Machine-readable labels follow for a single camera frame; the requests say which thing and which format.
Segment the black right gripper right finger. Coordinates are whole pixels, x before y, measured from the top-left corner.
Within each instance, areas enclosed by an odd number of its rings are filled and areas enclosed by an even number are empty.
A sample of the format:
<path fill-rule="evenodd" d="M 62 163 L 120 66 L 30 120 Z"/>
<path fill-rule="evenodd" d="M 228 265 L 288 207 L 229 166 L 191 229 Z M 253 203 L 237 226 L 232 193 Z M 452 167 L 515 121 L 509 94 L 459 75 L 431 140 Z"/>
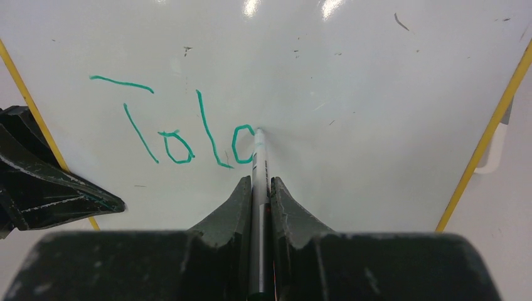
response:
<path fill-rule="evenodd" d="M 277 298 L 323 300 L 315 239 L 335 231 L 298 203 L 280 177 L 271 179 L 271 208 Z"/>

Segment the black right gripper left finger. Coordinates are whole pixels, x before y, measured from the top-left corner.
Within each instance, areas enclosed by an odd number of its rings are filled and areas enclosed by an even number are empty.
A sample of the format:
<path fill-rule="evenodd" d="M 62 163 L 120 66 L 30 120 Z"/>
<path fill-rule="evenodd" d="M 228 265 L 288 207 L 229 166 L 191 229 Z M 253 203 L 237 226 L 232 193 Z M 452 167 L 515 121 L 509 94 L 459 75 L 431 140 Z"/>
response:
<path fill-rule="evenodd" d="M 252 182 L 242 177 L 228 199 L 188 230 L 188 300 L 245 300 L 248 289 Z"/>

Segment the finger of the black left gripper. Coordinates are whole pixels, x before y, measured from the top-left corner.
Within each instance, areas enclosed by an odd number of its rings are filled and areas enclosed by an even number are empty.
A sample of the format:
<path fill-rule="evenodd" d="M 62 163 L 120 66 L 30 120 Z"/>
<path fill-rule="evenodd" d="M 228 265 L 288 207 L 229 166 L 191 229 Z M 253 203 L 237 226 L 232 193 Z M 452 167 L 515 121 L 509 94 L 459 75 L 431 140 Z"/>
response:
<path fill-rule="evenodd" d="M 118 196 L 64 171 L 27 106 L 1 110 L 1 238 L 121 213 Z"/>

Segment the green whiteboard marker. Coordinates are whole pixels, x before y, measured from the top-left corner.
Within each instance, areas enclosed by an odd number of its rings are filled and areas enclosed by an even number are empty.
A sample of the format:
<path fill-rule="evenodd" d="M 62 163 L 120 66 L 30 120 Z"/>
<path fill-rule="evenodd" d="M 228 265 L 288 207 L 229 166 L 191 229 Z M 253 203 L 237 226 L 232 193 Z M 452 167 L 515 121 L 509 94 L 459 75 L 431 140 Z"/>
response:
<path fill-rule="evenodd" d="M 265 134 L 261 128 L 255 131 L 254 143 L 248 299 L 275 300 L 270 180 Z"/>

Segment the yellow-framed whiteboard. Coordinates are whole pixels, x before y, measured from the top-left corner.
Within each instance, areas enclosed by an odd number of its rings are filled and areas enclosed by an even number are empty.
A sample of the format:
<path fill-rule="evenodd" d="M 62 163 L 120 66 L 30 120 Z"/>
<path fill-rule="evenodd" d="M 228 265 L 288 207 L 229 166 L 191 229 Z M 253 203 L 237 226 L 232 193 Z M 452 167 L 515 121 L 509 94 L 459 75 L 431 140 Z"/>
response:
<path fill-rule="evenodd" d="M 337 231 L 432 231 L 530 1 L 2 1 L 1 40 L 104 230 L 182 229 L 269 173 Z"/>

